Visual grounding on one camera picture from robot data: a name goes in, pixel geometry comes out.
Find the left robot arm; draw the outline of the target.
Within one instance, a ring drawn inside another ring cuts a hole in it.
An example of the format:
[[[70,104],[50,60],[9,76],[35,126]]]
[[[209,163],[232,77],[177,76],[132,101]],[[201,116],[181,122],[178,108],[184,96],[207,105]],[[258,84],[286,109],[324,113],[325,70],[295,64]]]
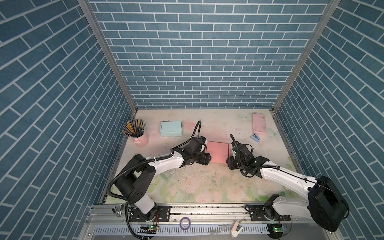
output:
[[[108,184],[108,196],[126,201],[126,204],[152,219],[157,205],[147,191],[155,176],[194,163],[207,166],[211,161],[212,157],[207,153],[208,141],[200,135],[201,127],[202,122],[198,121],[192,136],[173,147],[167,155],[152,158],[135,155]]]

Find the mint green paper box sheet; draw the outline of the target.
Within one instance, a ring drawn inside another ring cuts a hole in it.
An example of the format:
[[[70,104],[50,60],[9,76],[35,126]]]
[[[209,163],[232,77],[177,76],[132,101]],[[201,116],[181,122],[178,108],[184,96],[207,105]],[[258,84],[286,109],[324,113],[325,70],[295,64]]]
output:
[[[182,121],[161,122],[160,135],[162,137],[181,137],[183,135]]]

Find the pink paper box sheet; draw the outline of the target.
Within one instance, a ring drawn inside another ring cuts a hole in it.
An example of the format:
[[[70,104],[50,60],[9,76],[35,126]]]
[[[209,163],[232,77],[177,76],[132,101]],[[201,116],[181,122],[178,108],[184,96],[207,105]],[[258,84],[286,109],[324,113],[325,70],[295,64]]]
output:
[[[211,162],[226,164],[230,156],[230,145],[227,143],[208,141],[207,153],[211,155]]]

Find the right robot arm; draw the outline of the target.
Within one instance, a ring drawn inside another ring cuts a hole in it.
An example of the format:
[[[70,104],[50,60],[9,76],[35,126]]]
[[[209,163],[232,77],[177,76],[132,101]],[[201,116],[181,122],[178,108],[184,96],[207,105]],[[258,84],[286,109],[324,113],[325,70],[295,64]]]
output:
[[[296,216],[313,220],[323,229],[335,232],[350,208],[334,182],[326,177],[305,176],[283,168],[269,159],[254,157],[253,149],[238,141],[232,142],[233,156],[227,159],[231,170],[240,170],[246,178],[258,177],[272,181],[294,191],[301,200],[274,194],[262,208],[264,216],[276,221],[283,216]]]

